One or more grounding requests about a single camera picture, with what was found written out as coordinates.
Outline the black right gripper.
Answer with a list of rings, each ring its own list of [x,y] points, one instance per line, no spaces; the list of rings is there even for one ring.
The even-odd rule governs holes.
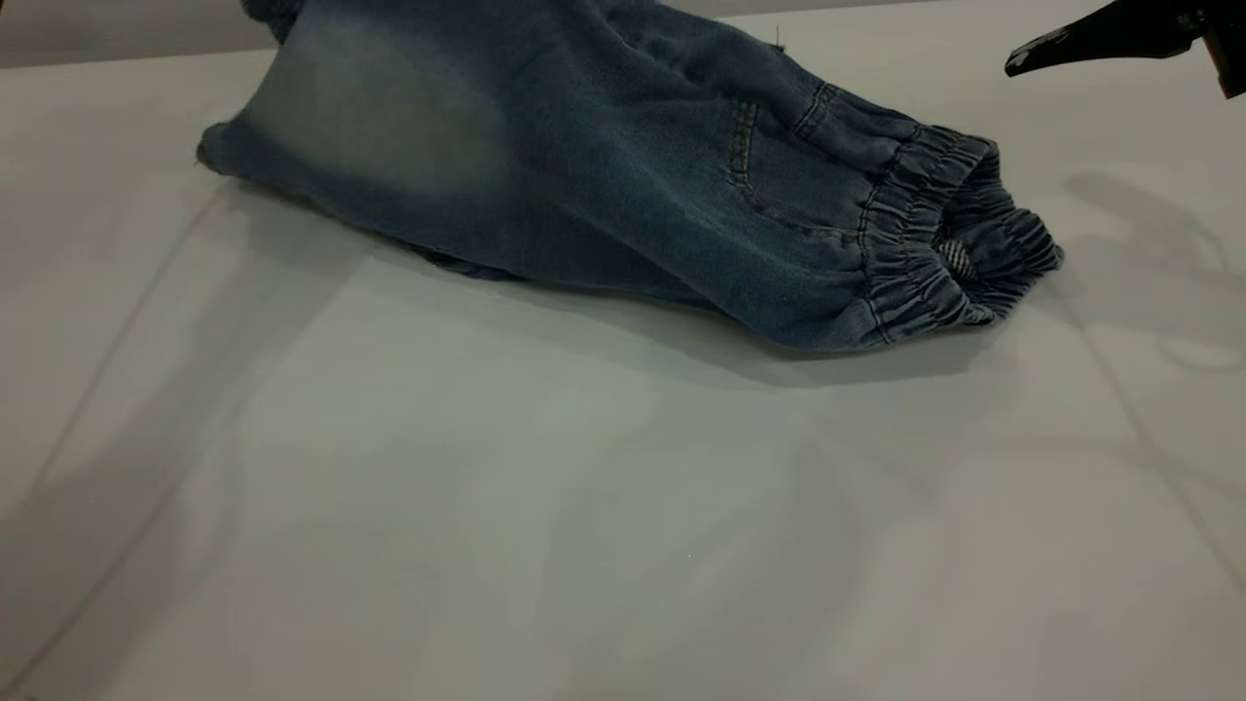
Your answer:
[[[1006,73],[1095,59],[1170,59],[1202,37],[1224,97],[1245,93],[1245,1],[1113,1],[1015,49]]]

